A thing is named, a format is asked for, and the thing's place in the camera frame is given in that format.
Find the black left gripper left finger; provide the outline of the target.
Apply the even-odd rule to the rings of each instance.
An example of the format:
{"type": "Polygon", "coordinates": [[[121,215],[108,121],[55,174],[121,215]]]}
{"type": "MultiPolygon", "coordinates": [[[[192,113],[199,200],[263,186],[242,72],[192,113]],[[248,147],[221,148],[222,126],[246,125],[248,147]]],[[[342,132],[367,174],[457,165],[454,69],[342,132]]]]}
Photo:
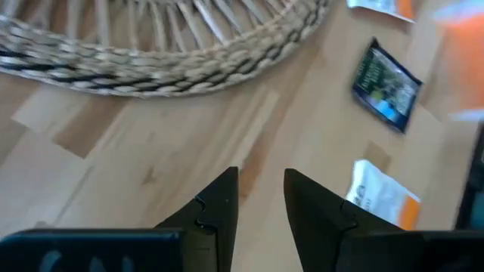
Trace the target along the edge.
{"type": "Polygon", "coordinates": [[[223,171],[194,198],[161,221],[156,229],[175,232],[175,248],[163,256],[173,271],[230,271],[238,221],[236,166],[223,171]]]}

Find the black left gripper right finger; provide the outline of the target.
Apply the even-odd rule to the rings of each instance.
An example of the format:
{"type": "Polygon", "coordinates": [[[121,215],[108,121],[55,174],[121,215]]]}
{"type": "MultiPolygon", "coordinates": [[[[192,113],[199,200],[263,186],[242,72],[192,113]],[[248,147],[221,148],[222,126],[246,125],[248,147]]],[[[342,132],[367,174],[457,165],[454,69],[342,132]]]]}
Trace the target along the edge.
{"type": "Polygon", "coordinates": [[[335,271],[341,242],[347,236],[401,230],[294,168],[284,171],[284,199],[305,272],[335,271]]]}

